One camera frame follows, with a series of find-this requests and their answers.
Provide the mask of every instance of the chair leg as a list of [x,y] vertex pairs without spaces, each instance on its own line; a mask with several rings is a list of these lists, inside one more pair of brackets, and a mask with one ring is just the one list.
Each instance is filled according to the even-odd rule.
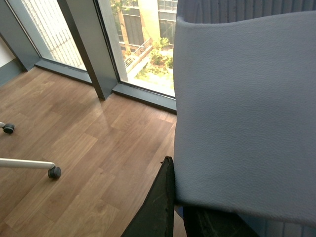
[[54,163],[46,161],[0,158],[0,167],[48,169],[49,178],[58,179],[61,176],[61,169]]

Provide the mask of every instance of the black wheel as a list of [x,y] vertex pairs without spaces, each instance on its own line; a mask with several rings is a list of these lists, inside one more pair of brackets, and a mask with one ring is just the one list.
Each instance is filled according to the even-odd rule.
[[11,123],[7,123],[4,127],[3,127],[3,131],[5,133],[11,134],[14,131],[14,124]]
[[61,169],[59,167],[54,166],[48,171],[48,176],[51,179],[58,179],[61,176]]

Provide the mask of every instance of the chair backrest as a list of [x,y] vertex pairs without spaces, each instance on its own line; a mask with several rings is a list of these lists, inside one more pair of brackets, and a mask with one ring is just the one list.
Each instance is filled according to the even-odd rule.
[[197,24],[214,2],[178,2],[176,197],[316,227],[316,11]]

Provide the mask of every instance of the glass window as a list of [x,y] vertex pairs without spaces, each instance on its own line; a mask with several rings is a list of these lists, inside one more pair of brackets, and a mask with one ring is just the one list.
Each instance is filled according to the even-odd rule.
[[160,36],[162,38],[168,38],[169,43],[173,45],[176,23],[174,21],[159,20],[159,24]]
[[158,10],[176,11],[178,0],[158,0]]
[[122,82],[174,96],[175,22],[160,20],[158,10],[175,14],[171,0],[111,0],[127,79]]
[[85,66],[57,0],[20,1],[38,31],[36,34],[34,34],[34,32],[28,32],[30,38],[35,42],[34,38],[40,37],[44,42],[44,47],[43,45],[35,44],[41,56],[85,70]]

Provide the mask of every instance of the balcony railing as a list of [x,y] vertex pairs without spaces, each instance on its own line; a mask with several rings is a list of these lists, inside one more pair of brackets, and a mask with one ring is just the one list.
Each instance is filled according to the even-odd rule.
[[124,63],[128,73],[150,52],[152,43],[153,40],[149,38],[125,59]]

